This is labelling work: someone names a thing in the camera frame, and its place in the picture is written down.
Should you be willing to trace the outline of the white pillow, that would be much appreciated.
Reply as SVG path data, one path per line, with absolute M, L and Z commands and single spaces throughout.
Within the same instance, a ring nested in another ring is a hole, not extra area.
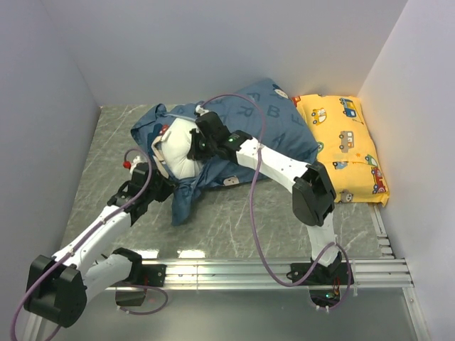
M 159 135 L 151 142 L 154 160 L 160 163 L 164 175 L 175 179 L 194 178 L 202 170 L 203 163 L 191 160 L 191 130 L 196 128 L 193 121 L 175 118 L 171 124 L 164 124 Z

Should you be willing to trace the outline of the blue cartoon mouse pillowcase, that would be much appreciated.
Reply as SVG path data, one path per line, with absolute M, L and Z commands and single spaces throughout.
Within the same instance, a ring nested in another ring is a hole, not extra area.
M 295 160 L 307 163 L 316 160 L 318 144 L 313 134 L 291 98 L 274 80 L 265 79 L 236 91 L 235 96 L 199 104 L 217 113 L 230 131 L 243 131 Z M 195 103 L 189 103 L 168 109 L 164 104 L 157 104 L 133 125 L 132 138 L 155 161 L 151 142 L 159 135 L 161 127 L 171 124 L 175 118 L 195 123 L 195 107 Z M 193 203 L 202 190 L 249 183 L 253 179 L 252 169 L 217 156 L 201 162 L 202 170 L 194 178 L 179 180 L 167 176 L 177 183 L 171 206 L 174 226 L 183 224 L 189 218 Z

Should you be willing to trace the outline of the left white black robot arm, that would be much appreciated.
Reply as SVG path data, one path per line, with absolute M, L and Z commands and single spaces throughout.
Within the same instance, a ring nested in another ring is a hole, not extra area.
M 163 202 L 173 192 L 171 181 L 153 163 L 140 162 L 131 171 L 130 180 L 89 227 L 53 256 L 40 255 L 32 262 L 22 304 L 26 311 L 68 328 L 95 296 L 114 284 L 143 291 L 163 287 L 166 265 L 147 266 L 135 251 L 120 247 L 98 259 L 146 214 L 153 201 Z

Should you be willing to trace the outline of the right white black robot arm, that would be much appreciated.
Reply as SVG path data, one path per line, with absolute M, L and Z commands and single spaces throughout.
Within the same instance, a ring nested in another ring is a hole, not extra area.
M 336 244 L 333 211 L 336 193 L 322 163 L 306 163 L 261 144 L 243 131 L 231 132 L 215 112 L 198 107 L 188 157 L 202 161 L 218 156 L 265 175 L 291 193 L 292 212 L 304 223 L 311 242 L 311 266 L 303 280 L 327 284 L 338 275 L 341 251 Z

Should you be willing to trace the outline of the yellow car print pillow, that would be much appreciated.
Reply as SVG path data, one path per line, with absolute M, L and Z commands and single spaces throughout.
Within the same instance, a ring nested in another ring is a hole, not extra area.
M 309 94 L 292 101 L 318 143 L 317 160 L 328 171 L 336 202 L 386 205 L 390 192 L 360 100 Z

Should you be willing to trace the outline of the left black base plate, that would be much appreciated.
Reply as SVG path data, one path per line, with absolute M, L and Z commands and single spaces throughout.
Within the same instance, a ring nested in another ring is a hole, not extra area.
M 163 287 L 166 278 L 165 264 L 133 265 L 128 277 L 119 282 L 125 285 Z

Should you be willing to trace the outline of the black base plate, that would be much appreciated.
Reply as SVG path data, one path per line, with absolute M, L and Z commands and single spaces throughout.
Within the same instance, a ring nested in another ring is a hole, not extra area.
M 125 285 L 163 287 L 166 278 L 165 264 L 133 265 L 128 277 L 119 282 Z
M 311 265 L 312 263 L 291 263 L 290 271 L 286 274 L 286 277 L 295 283 L 306 274 Z M 351 267 L 344 262 L 339 265 L 329 266 L 328 268 L 317 264 L 316 268 L 301 285 L 332 286 L 339 284 L 347 286 L 348 283 L 354 284 L 353 274 L 349 274 L 350 269 Z

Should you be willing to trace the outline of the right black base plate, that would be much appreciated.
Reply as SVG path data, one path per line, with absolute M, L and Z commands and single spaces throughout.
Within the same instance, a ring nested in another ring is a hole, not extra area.
M 311 265 L 312 263 L 291 263 L 290 271 L 286 274 L 286 277 L 295 283 L 306 274 Z M 348 283 L 354 284 L 353 274 L 349 274 L 350 269 L 351 267 L 344 262 L 339 265 L 329 266 L 328 268 L 317 264 L 316 268 L 301 285 L 332 286 L 339 284 L 347 286 Z

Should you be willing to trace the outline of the aluminium mounting rail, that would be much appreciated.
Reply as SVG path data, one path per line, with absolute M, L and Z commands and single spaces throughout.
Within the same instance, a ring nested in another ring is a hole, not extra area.
M 177 259 L 144 261 L 145 266 L 166 265 L 166 290 L 267 290 L 284 289 L 257 259 Z M 403 259 L 354 259 L 354 288 L 412 288 Z

